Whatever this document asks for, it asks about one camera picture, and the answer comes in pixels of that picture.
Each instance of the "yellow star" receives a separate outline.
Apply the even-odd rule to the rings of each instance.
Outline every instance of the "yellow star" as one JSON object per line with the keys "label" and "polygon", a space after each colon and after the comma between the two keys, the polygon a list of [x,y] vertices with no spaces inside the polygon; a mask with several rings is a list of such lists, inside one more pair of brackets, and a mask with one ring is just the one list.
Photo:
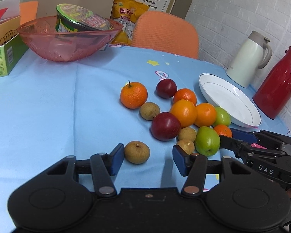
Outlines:
{"label": "yellow star", "polygon": [[[126,85],[128,85],[128,82],[126,82],[124,86],[126,86]],[[124,87],[121,87],[121,90],[122,90],[123,88],[124,88]]]}
{"label": "yellow star", "polygon": [[157,61],[148,60],[147,63],[151,64],[152,66],[159,65]]}

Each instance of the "screw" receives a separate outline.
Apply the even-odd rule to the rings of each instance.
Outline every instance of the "screw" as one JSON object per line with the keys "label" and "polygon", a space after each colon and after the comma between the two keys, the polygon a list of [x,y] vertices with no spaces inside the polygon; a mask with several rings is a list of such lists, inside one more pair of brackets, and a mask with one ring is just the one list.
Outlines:
{"label": "screw", "polygon": [[199,188],[196,186],[187,186],[184,188],[184,191],[187,194],[197,194],[199,192]]}
{"label": "screw", "polygon": [[109,186],[101,187],[99,192],[101,194],[112,194],[114,192],[114,188]]}

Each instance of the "red thermos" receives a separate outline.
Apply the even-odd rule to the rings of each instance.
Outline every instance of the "red thermos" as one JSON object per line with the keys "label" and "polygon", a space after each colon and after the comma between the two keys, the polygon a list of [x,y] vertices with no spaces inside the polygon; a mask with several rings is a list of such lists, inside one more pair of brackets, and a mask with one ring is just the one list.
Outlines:
{"label": "red thermos", "polygon": [[291,97],[291,46],[253,96],[258,108],[275,119]]}

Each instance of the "wall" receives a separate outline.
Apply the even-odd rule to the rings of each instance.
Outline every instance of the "wall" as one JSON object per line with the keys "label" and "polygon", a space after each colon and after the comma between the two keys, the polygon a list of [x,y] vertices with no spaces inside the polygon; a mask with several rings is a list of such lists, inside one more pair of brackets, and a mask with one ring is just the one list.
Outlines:
{"label": "wall", "polygon": [[[253,30],[269,38],[273,56],[258,71],[255,89],[291,45],[291,0],[193,0],[185,19],[199,34],[199,59],[223,67]],[[291,130],[291,99],[280,117]]]}

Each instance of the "red plastic bowl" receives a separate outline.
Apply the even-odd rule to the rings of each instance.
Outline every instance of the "red plastic bowl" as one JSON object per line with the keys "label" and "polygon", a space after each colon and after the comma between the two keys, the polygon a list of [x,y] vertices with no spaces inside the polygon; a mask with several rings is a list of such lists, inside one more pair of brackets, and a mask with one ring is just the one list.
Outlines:
{"label": "red plastic bowl", "polygon": [[44,59],[74,61],[92,55],[111,42],[123,25],[108,19],[113,30],[58,33],[56,16],[43,17],[22,24],[17,30],[25,44]]}

